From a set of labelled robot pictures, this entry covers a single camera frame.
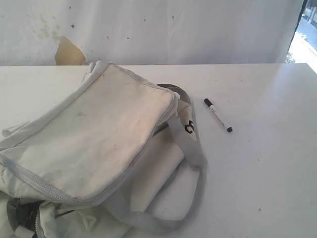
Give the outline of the white fabric backpack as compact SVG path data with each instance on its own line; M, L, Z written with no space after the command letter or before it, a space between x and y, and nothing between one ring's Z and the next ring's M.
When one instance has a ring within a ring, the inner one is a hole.
M90 64L67 98L2 135L3 238L171 233L195 217L204 194L206 159L189 95L112 63ZM148 213L182 166L198 174L187 212Z

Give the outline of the white marker with black cap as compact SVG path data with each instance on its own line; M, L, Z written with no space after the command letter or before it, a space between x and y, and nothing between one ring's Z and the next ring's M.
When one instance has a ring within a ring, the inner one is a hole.
M222 125L222 127L228 132L228 133L232 133L233 132L233 127L230 126L225 119L219 114L219 112L217 111L216 107L214 106L214 104L211 102L210 99L208 98L204 98L204 103L206 104L206 106L209 108L209 110L213 113L213 115L216 117L216 119L218 120L218 122Z

